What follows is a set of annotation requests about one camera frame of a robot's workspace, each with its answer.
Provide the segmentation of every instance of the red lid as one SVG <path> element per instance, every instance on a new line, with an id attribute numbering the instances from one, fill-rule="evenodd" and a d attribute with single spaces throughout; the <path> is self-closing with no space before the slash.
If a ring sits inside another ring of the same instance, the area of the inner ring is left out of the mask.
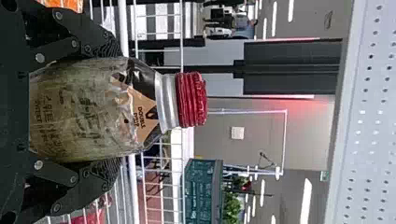
<path id="1" fill-rule="evenodd" d="M 180 127 L 204 125 L 207 117 L 205 81 L 201 74 L 176 74 L 177 108 Z"/>

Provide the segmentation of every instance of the bolt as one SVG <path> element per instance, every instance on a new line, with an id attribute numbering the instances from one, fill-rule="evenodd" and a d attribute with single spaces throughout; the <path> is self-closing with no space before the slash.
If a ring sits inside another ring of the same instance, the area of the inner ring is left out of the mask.
<path id="1" fill-rule="evenodd" d="M 42 54 L 42 53 L 37 53 L 37 54 L 35 55 L 35 60 L 36 60 L 38 63 L 43 63 L 44 61 L 46 61 L 46 57 L 45 57 L 44 54 Z"/>
<path id="2" fill-rule="evenodd" d="M 82 176 L 84 176 L 84 178 L 87 178 L 88 176 L 90 176 L 90 171 L 85 170 L 84 172 L 82 172 Z"/>
<path id="3" fill-rule="evenodd" d="M 102 191 L 108 191 L 107 183 L 102 185 Z"/>
<path id="4" fill-rule="evenodd" d="M 55 17 L 56 17 L 56 19 L 58 19 L 60 21 L 61 19 L 64 18 L 64 15 L 62 15 L 61 12 L 55 12 Z"/>
<path id="5" fill-rule="evenodd" d="M 78 46 L 78 42 L 76 40 L 72 40 L 72 47 L 76 48 Z"/>
<path id="6" fill-rule="evenodd" d="M 41 168 L 43 168 L 43 165 L 44 165 L 43 161 L 36 161 L 35 162 L 35 169 L 36 170 L 41 170 Z"/>
<path id="7" fill-rule="evenodd" d="M 61 211 L 61 205 L 59 203 L 56 203 L 55 205 L 53 205 L 52 211 L 54 213 L 57 213 L 57 212 Z"/>
<path id="8" fill-rule="evenodd" d="M 86 46 L 84 47 L 84 49 L 85 49 L 85 51 L 87 51 L 87 52 L 91 52 L 91 46 L 89 46 L 89 45 L 86 45 Z"/>
<path id="9" fill-rule="evenodd" d="M 76 183 L 77 178 L 75 176 L 70 177 L 70 183 L 74 184 Z"/>

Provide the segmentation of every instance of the fluorescent light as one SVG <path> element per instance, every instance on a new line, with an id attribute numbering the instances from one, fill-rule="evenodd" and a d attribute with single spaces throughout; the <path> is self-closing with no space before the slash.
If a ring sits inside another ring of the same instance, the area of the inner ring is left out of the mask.
<path id="1" fill-rule="evenodd" d="M 312 183 L 307 178 L 304 183 L 304 195 L 301 206 L 300 224 L 308 224 L 309 209 L 311 206 Z"/>
<path id="2" fill-rule="evenodd" d="M 260 207 L 264 206 L 265 180 L 262 179 L 262 191 L 260 192 Z"/>
<path id="3" fill-rule="evenodd" d="M 276 218 L 274 215 L 271 216 L 271 224 L 276 224 Z"/>
<path id="4" fill-rule="evenodd" d="M 264 19 L 262 24 L 262 39 L 267 39 L 267 18 Z"/>
<path id="5" fill-rule="evenodd" d="M 259 175 L 257 174 L 257 170 L 259 169 L 259 166 L 256 165 L 256 166 L 254 167 L 254 169 L 256 170 L 256 174 L 254 174 L 254 180 L 257 180 L 257 177 L 259 177 Z"/>
<path id="6" fill-rule="evenodd" d="M 294 12 L 294 0 L 289 0 L 289 14 L 288 21 L 293 21 L 293 12 Z"/>
<path id="7" fill-rule="evenodd" d="M 247 223 L 250 222 L 250 214 L 251 214 L 251 208 L 250 205 L 247 207 Z"/>
<path id="8" fill-rule="evenodd" d="M 271 36 L 275 36 L 275 34 L 276 34 L 276 14 L 277 14 L 277 2 L 274 2 L 274 4 L 273 4 L 273 23 L 272 23 Z"/>
<path id="9" fill-rule="evenodd" d="M 250 20 L 254 19 L 254 6 L 253 5 L 247 5 L 247 17 Z"/>
<path id="10" fill-rule="evenodd" d="M 251 208 L 251 215 L 253 217 L 256 216 L 256 195 L 253 196 L 253 204 L 252 204 L 252 208 Z"/>
<path id="11" fill-rule="evenodd" d="M 257 20 L 257 18 L 259 18 L 259 1 L 254 4 L 254 19 Z"/>
<path id="12" fill-rule="evenodd" d="M 275 179 L 276 179 L 276 180 L 279 180 L 279 178 L 280 178 L 280 167 L 277 166 L 277 167 L 275 168 Z"/>

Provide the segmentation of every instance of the person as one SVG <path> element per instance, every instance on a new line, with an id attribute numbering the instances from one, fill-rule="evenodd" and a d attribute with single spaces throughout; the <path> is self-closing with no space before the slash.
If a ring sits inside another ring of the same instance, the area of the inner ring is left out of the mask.
<path id="1" fill-rule="evenodd" d="M 232 38 L 244 37 L 246 39 L 254 39 L 254 31 L 258 22 L 259 22 L 258 20 L 251 20 L 251 21 L 241 20 L 240 21 L 241 25 L 235 28 L 235 30 L 232 33 Z"/>
<path id="2" fill-rule="evenodd" d="M 221 18 L 214 18 L 204 20 L 205 22 L 212 22 L 205 25 L 211 28 L 225 28 L 233 29 L 232 36 L 240 36 L 247 39 L 254 38 L 254 28 L 257 25 L 257 20 L 250 20 L 247 15 L 224 16 Z"/>
<path id="3" fill-rule="evenodd" d="M 210 0 L 203 3 L 204 7 L 211 6 L 226 6 L 226 7 L 237 7 L 239 5 L 254 4 L 256 0 Z"/>

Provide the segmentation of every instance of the white perforated panel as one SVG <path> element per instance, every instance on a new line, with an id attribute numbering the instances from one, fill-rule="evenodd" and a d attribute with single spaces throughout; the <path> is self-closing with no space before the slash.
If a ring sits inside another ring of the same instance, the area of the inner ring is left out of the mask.
<path id="1" fill-rule="evenodd" d="M 396 223 L 396 1 L 354 5 L 325 223 Z"/>

